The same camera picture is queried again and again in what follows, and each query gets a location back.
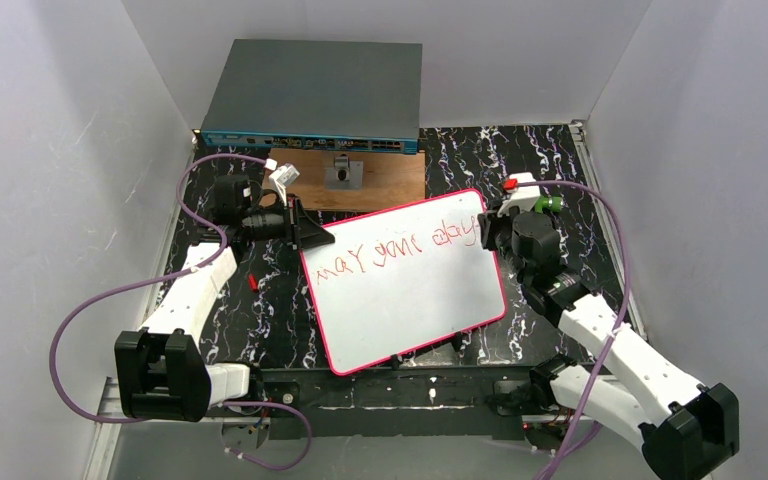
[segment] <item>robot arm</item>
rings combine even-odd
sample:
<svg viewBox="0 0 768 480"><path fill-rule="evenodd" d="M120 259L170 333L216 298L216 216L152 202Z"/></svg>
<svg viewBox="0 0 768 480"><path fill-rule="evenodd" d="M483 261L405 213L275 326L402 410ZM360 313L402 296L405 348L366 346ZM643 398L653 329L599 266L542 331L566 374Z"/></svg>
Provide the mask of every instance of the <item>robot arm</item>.
<svg viewBox="0 0 768 480"><path fill-rule="evenodd" d="M517 174L505 183L507 197L479 217L482 245L498 251L517 272L529 306L591 353L609 337L605 361L619 384L598 379L584 414L640 448L662 479L698 480L739 449L738 401L723 384L711 388L683 372L623 324L577 272L560 261L560 234L543 210L557 199L540 196L533 181ZM530 372L530 398L576 408L590 372L558 355Z"/></svg>
<svg viewBox="0 0 768 480"><path fill-rule="evenodd" d="M138 331L122 332L116 341L116 371L125 415L197 422L209 407L248 393L249 367L205 365L197 339L222 287L252 241L284 239L295 249L334 242L333 235L307 215L301 200L287 195L284 186L296 176L298 171L292 165L270 175L280 202L265 208L252 200L247 176L218 179L213 223L225 229L231 239L228 248L213 263L198 269L196 265L220 247L215 232L201 231L184 262L183 269L192 273L172 284Z"/></svg>

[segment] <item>white wall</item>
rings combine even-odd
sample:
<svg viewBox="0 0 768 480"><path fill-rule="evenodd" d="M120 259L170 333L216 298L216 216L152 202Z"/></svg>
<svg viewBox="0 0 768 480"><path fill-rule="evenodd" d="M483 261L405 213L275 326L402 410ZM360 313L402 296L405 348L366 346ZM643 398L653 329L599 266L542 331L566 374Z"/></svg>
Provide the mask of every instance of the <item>white wall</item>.
<svg viewBox="0 0 768 480"><path fill-rule="evenodd" d="M154 272L190 137L120 2L0 0L0 479L82 474L94 426L56 396L49 342L82 300ZM146 293L66 332L83 407Z"/></svg>
<svg viewBox="0 0 768 480"><path fill-rule="evenodd" d="M768 1L655 0L588 123L652 342L741 402L768 478Z"/></svg>
<svg viewBox="0 0 768 480"><path fill-rule="evenodd" d="M193 128L235 38L422 43L423 126L586 118L650 2L123 0Z"/></svg>

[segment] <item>white plastic part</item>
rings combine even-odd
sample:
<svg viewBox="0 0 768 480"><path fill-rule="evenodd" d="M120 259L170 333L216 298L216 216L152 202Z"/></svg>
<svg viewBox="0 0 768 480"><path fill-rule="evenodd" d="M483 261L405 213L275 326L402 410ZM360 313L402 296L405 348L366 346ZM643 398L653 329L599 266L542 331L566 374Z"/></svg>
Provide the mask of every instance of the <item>white plastic part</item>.
<svg viewBox="0 0 768 480"><path fill-rule="evenodd" d="M140 328L148 328L151 333L172 333L180 328L196 340L198 347L204 322L222 286L237 270L237 262L230 248L226 248L210 265L194 268L218 248L218 243L200 243L187 250L184 269L193 269L194 273L175 280L163 302Z"/></svg>
<svg viewBox="0 0 768 480"><path fill-rule="evenodd" d="M508 176L508 179L514 179L517 183L533 182L534 176L530 173L514 173ZM518 207L520 212L527 212L534 208L537 199L540 198L539 187L517 187L510 196L502 202L499 208L499 216L510 215L508 212L512 207Z"/></svg>
<svg viewBox="0 0 768 480"><path fill-rule="evenodd" d="M239 363L218 363L207 366L210 376L210 405L239 398L249 391L249 367Z"/></svg>
<svg viewBox="0 0 768 480"><path fill-rule="evenodd" d="M590 372L580 365L562 370L550 383L558 404L576 408L589 376ZM584 414L613 430L638 450L643 445L643 436L637 426L650 423L649 418L637 400L619 386L598 378L584 406Z"/></svg>
<svg viewBox="0 0 768 480"><path fill-rule="evenodd" d="M293 183L298 177L299 171L291 163L285 163L269 174L269 183L272 189L278 192L278 197L284 205L287 205L287 185Z"/></svg>
<svg viewBox="0 0 768 480"><path fill-rule="evenodd" d="M601 295L587 295L564 311L558 328L593 355L599 355L616 315ZM686 405L701 393L702 382L668 362L630 328L616 333L605 366L628 389L646 412L650 423L660 425L672 415L669 405Z"/></svg>

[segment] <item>black marble surface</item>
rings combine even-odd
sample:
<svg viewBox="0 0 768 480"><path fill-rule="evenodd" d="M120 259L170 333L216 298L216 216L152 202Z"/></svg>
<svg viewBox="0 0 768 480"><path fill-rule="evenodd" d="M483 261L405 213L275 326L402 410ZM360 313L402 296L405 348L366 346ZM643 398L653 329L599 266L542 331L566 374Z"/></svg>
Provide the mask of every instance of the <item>black marble surface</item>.
<svg viewBox="0 0 768 480"><path fill-rule="evenodd" d="M537 179L586 183L565 125L425 129L423 137L426 197L477 188L485 201L500 198L506 176L523 171ZM268 154L266 150L234 151L259 158ZM203 149L197 156L216 152ZM260 166L244 167L236 161L219 160L200 167L190 179L185 195L188 205L197 206L197 211L205 214L214 178L241 169L260 183ZM562 196L568 206L558 214L565 261L580 270L585 279L599 284L616 308L619 284L593 201L577 190L553 189L551 193ZM329 223L356 214L315 215ZM181 268L194 233L194 221L182 214L167 272ZM577 343L531 311L512 280L513 272L507 265L501 267L511 302L507 316L468 334L460 352L449 344L424 349L407 355L403 368L534 365L556 352L587 360L586 352ZM249 274L259 280L258 293L248 285ZM200 349L208 363L244 360L259 363L262 368L328 368L298 253L279 241L251 245L246 260L222 290L202 333Z"/></svg>

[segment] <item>cable connector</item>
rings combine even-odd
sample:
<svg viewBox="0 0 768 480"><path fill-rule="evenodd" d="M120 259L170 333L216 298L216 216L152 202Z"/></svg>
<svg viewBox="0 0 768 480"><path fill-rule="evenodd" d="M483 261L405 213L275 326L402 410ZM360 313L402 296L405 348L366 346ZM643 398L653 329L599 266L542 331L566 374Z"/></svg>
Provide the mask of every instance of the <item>cable connector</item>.
<svg viewBox="0 0 768 480"><path fill-rule="evenodd" d="M619 334L620 332L622 332L623 330L625 330L627 327L628 327L628 325L627 325L627 324L625 324L625 323L623 323L623 324L620 324L620 326L619 326L619 327L617 327L617 328L615 328L615 329L611 330L611 331L608 333L608 336L609 336L609 337L611 337L611 338L613 338L614 340L616 340L616 339L617 339L617 334Z"/></svg>
<svg viewBox="0 0 768 480"><path fill-rule="evenodd" d="M284 205L287 205L287 185L293 183L298 177L299 171L292 163L285 163L269 174L269 183Z"/></svg>

